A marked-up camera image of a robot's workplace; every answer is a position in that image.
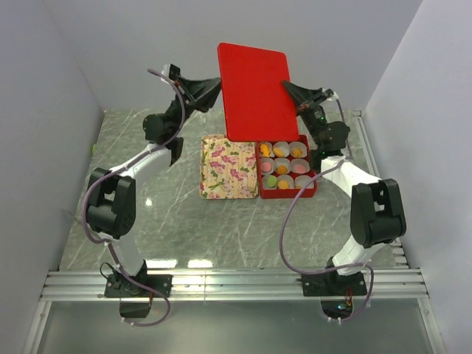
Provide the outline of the red box lid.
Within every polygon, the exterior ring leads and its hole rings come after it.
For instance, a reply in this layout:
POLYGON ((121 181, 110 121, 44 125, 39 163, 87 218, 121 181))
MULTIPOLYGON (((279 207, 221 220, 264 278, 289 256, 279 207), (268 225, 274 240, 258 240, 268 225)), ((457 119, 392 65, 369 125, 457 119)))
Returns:
POLYGON ((217 52, 228 139, 297 140, 295 106, 282 84, 290 80, 286 55, 229 43, 218 44, 217 52))

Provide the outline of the orange swirl cookie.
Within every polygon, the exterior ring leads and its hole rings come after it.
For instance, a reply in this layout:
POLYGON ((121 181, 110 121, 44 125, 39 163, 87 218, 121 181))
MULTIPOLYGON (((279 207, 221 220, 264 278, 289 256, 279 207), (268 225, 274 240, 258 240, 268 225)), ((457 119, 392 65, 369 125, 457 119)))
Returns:
POLYGON ((292 148, 291 149, 291 155, 294 158, 302 158, 303 157, 303 151, 299 148, 292 148))

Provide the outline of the round yellow biscuit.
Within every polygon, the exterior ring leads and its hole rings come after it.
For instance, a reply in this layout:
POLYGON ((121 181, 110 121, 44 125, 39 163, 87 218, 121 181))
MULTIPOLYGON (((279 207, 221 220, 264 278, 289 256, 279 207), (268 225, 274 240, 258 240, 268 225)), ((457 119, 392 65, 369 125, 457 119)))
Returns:
POLYGON ((285 157, 285 151, 278 147, 274 147, 273 152, 274 152, 274 155, 277 157, 285 157))

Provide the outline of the orange fish cookie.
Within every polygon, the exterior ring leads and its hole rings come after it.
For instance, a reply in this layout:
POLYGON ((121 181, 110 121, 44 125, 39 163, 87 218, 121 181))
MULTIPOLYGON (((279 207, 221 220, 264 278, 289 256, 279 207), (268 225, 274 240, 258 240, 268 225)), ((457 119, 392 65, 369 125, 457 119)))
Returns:
POLYGON ((266 158, 270 157, 271 148, 267 144, 260 144, 260 155, 266 158))

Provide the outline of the pink macaron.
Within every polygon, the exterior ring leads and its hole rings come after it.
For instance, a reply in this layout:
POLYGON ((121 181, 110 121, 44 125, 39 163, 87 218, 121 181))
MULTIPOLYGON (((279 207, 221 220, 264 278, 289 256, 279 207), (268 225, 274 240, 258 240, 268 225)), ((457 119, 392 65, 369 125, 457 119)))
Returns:
POLYGON ((306 173, 306 168, 302 164, 296 164, 293 168, 293 171, 297 174, 304 174, 306 173))
POLYGON ((262 174, 270 174, 272 173, 273 167, 269 162, 262 162, 260 165, 260 169, 262 174))

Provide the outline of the green macaron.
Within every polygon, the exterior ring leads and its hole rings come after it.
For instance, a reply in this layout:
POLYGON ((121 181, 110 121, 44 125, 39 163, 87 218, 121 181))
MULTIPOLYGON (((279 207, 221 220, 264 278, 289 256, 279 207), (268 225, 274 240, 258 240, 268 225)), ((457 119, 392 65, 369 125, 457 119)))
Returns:
POLYGON ((277 185, 277 178, 275 176, 268 176, 267 186, 269 188, 274 188, 277 185))

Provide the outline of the orange flower cookie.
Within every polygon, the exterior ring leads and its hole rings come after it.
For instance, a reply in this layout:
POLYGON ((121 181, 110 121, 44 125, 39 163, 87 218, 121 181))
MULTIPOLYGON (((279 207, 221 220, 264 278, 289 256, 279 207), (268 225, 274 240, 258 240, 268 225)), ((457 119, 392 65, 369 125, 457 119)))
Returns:
POLYGON ((277 168, 276 168, 276 172, 277 174, 279 175, 285 175, 288 173, 288 168, 285 166, 285 165, 279 165, 277 168))

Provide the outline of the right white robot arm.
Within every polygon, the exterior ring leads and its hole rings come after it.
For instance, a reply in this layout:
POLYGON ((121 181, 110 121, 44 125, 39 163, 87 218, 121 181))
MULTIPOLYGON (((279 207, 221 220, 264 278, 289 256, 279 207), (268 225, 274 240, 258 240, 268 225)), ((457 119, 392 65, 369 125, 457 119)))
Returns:
POLYGON ((324 270, 300 271, 303 292, 314 296, 365 295, 362 268, 377 251, 406 233, 399 185, 393 179, 364 172, 352 163, 350 154, 342 153, 350 149, 350 127, 345 119, 327 121, 322 107, 328 100, 340 102, 333 90, 303 88, 287 80, 282 85, 316 144, 310 152, 310 165, 316 175, 302 189, 313 186, 318 178, 326 178, 351 199, 350 237, 324 270))

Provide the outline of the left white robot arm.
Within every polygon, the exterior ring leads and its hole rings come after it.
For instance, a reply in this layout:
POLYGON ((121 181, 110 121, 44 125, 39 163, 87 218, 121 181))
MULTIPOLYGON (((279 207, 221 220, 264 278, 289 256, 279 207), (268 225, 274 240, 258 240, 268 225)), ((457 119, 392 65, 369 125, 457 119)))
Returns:
POLYGON ((131 296, 149 288, 147 265, 129 235, 136 220, 136 191, 151 176, 178 161, 184 140, 179 133, 194 111, 208 112, 221 91, 219 77, 189 80, 181 74, 161 74, 175 97, 165 112, 147 115, 142 123, 147 145, 111 169, 95 169, 88 180, 81 219, 87 238, 103 244, 114 260, 116 280, 131 296))

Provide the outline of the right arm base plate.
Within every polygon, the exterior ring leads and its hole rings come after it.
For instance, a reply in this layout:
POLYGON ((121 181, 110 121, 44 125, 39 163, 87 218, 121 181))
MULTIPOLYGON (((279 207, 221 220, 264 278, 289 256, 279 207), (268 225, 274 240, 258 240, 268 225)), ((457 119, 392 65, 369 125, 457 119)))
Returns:
POLYGON ((367 287, 361 272, 349 276, 329 272, 318 275, 302 275, 299 279, 304 296, 364 296, 367 287))

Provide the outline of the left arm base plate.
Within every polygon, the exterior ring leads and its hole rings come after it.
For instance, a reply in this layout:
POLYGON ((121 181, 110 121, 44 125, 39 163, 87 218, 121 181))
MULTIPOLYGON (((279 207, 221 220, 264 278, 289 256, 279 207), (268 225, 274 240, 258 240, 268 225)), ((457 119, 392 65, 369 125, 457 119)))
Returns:
MULTIPOLYGON (((170 274, 146 274, 143 277, 136 278, 135 281, 159 291, 165 296, 169 296, 172 278, 173 276, 170 274)), ((109 274, 107 277, 104 291, 105 298, 137 298, 149 295, 150 292, 148 290, 134 285, 121 274, 109 274)))

